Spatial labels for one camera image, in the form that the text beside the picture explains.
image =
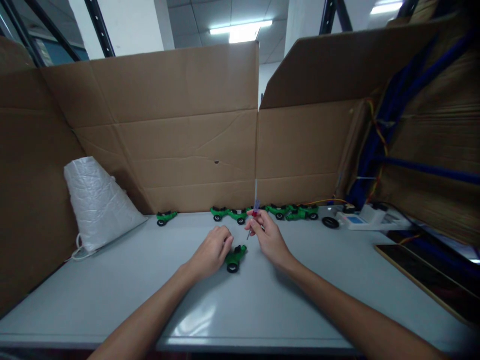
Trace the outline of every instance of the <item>black metal frame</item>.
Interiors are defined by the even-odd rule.
[[[336,11],[338,12],[338,19],[340,20],[341,30],[343,32],[352,32],[352,22],[350,21],[349,12],[344,0],[334,0]]]
[[[106,58],[114,58],[115,51],[110,41],[109,33],[107,31],[107,26],[105,25],[104,17],[102,16],[102,11],[97,0],[85,0],[86,8],[90,14],[91,22],[95,27],[96,35],[100,41],[101,49],[103,50],[103,55]]]
[[[415,8],[418,4],[419,0],[405,0],[400,10],[398,11],[397,18],[411,17],[414,14]]]
[[[50,19],[44,9],[39,5],[37,0],[25,0],[25,2],[35,13],[35,15],[40,19],[40,21],[45,25],[48,31],[50,31],[50,33],[55,37],[58,43],[65,49],[68,55],[70,55],[72,60],[75,62],[82,61],[82,59],[80,59],[80,56],[75,52],[75,50],[72,48],[65,36],[62,35],[59,28],[54,24],[52,19]]]
[[[341,30],[343,32],[352,32],[352,22],[350,21],[349,12],[344,0],[325,0],[323,7],[323,16],[321,18],[320,35],[332,33],[334,26],[335,14],[338,12]]]
[[[326,35],[332,33],[332,27],[334,25],[335,13],[337,7],[334,0],[325,0],[325,6],[323,7],[323,16],[321,18],[320,35]]]
[[[13,26],[15,27],[15,30],[18,33],[18,36],[23,42],[23,45],[26,47],[26,49],[30,53],[30,56],[33,59],[33,62],[35,63],[35,65],[38,68],[45,67],[46,65],[45,65],[44,59],[40,55],[39,48],[37,47],[37,44],[35,43],[33,38],[30,36],[29,31],[27,30],[24,22],[20,18],[20,14],[15,8],[15,5],[12,2],[12,0],[0,0],[0,3],[2,4],[6,14],[8,15],[11,22],[13,23]]]

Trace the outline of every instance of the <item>white plastic bag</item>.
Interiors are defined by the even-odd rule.
[[[114,178],[91,156],[74,160],[65,166],[64,175],[82,246],[72,259],[82,260],[123,234],[147,221],[115,182]],[[76,257],[81,249],[87,256]]]

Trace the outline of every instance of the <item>toy car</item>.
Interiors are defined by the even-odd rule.
[[[266,206],[266,210],[275,215],[277,220],[283,220],[285,218],[285,215],[287,215],[290,212],[290,209],[288,206],[282,206],[278,207],[274,204],[271,204],[270,206]]]
[[[288,208],[290,209],[291,213],[285,217],[287,221],[294,221],[294,220],[318,220],[319,219],[319,207],[317,205],[314,206],[306,206],[306,205],[289,205]]]
[[[159,226],[159,227],[164,227],[165,225],[167,225],[167,223],[172,220],[174,217],[176,217],[179,213],[178,212],[166,212],[164,214],[162,214],[161,212],[157,213],[156,214],[156,218],[158,219],[158,221],[156,222],[156,224]]]
[[[310,220],[318,220],[319,219],[319,206],[307,206],[307,205],[300,205],[300,210],[307,213]]]
[[[229,252],[225,258],[226,270],[230,274],[235,274],[240,269],[240,260],[245,256],[247,247],[245,245],[237,246],[233,252]]]
[[[247,218],[249,217],[247,215],[247,211],[249,209],[243,209],[243,210],[230,210],[230,212],[228,213],[228,215],[230,215],[230,217],[233,219],[233,220],[236,220],[236,222],[238,223],[238,225],[244,225],[245,224],[245,221],[247,220]]]
[[[218,207],[214,206],[210,209],[210,212],[213,215],[213,220],[215,220],[217,223],[222,221],[224,217],[230,214],[230,210],[226,207],[222,207],[221,209],[219,209]]]

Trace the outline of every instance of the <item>white pillar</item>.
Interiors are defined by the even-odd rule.
[[[104,53],[85,2],[69,1],[88,57],[90,60],[103,59]],[[173,48],[167,0],[98,0],[98,4],[116,56]],[[166,47],[161,31],[165,33]]]
[[[324,14],[323,0],[290,0],[286,24],[285,56],[300,38],[318,36]]]
[[[346,10],[354,31],[368,28],[370,12],[375,3],[376,0],[345,0]],[[286,25],[285,56],[298,39],[319,35],[324,7],[324,0],[290,0]],[[339,14],[336,13],[331,33],[341,32]]]

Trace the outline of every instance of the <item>ceiling light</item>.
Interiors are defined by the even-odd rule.
[[[388,4],[388,5],[375,6],[371,10],[370,15],[392,13],[392,12],[400,10],[402,5],[403,5],[403,2],[395,2],[395,3]]]
[[[227,26],[211,29],[210,35],[230,34],[230,44],[257,40],[260,28],[269,27],[273,21],[251,22],[243,25]]]

